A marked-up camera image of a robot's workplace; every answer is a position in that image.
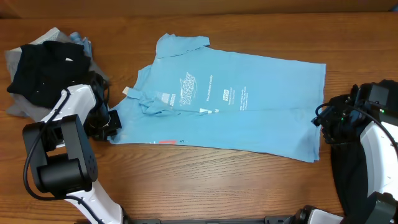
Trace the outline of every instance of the wall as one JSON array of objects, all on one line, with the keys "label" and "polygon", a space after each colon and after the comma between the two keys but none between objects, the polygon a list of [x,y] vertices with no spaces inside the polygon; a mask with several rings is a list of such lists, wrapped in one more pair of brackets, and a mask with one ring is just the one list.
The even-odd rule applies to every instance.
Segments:
[{"label": "wall", "polygon": [[0,0],[20,18],[388,11],[398,0]]}]

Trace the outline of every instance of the pile of clothes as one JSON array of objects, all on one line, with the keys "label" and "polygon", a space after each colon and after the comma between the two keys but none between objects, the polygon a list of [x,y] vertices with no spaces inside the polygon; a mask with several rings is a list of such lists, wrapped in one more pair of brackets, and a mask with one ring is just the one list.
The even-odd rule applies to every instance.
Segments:
[{"label": "pile of clothes", "polygon": [[113,109],[113,144],[177,144],[319,160],[326,65],[211,49],[207,37],[165,34],[156,57]]},{"label": "pile of clothes", "polygon": [[6,61],[12,81],[7,91],[15,101],[7,113],[34,121],[50,113],[64,88],[93,73],[109,81],[92,59],[91,42],[77,32],[68,37],[55,27],[30,44],[6,51]]}]

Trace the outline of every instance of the wooden table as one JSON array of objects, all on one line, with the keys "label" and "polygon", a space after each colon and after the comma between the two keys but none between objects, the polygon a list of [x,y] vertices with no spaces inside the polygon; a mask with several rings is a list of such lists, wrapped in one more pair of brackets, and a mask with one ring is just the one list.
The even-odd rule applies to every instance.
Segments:
[{"label": "wooden table", "polygon": [[[355,83],[398,80],[394,13],[0,20],[0,50],[28,43],[55,26],[90,38],[94,59],[111,78],[111,106],[123,99],[125,86],[135,84],[137,71],[152,63],[156,42],[166,32],[208,36],[214,49],[327,63],[326,100]],[[12,99],[3,55],[0,80],[0,223],[83,219],[69,203],[41,202],[25,191],[21,133],[32,121],[5,112]],[[314,164],[200,147],[93,141],[92,146],[100,182],[133,218],[261,218],[293,214],[306,204],[342,212],[324,143]]]}]

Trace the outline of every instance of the light blue t-shirt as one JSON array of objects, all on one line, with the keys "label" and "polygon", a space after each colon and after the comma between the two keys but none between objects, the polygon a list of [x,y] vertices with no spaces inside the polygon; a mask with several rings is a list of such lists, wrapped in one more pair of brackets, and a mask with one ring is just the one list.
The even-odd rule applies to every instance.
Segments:
[{"label": "light blue t-shirt", "polygon": [[325,65],[206,45],[206,37],[166,34],[158,41],[154,63],[139,71],[134,88],[114,107],[123,128],[111,143],[204,146],[318,160],[320,133],[310,121],[323,101]]}]

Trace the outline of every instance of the wood grain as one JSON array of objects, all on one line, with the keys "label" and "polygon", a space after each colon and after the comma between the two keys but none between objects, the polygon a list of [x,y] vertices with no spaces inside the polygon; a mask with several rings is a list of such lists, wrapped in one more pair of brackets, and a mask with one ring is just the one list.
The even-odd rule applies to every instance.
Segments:
[{"label": "wood grain", "polygon": [[[398,14],[268,14],[112,19],[0,20],[0,50],[28,43],[57,26],[87,36],[94,59],[111,78],[111,106],[152,63],[166,32],[205,35],[214,49],[327,63],[325,99],[355,83],[398,80]],[[12,105],[5,58],[0,57],[0,223],[71,223],[83,219],[66,202],[32,199],[22,183],[26,157],[22,128],[31,120],[8,116]],[[261,218],[306,204],[342,209],[334,188],[330,149],[314,164],[252,152],[92,141],[99,180],[133,218]]]},{"label": "wood grain", "polygon": [[387,12],[398,0],[3,0],[24,19],[303,12]]}]

